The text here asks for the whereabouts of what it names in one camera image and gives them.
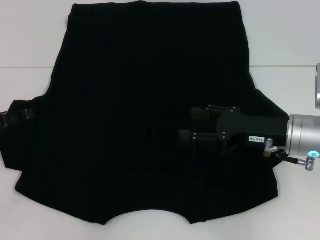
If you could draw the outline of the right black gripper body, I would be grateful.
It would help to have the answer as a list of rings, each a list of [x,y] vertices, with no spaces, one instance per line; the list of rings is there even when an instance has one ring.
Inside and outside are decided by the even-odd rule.
[[[265,157],[284,153],[288,123],[284,118],[246,115],[238,107],[228,108],[216,120],[219,150],[226,154],[247,146],[262,151]]]

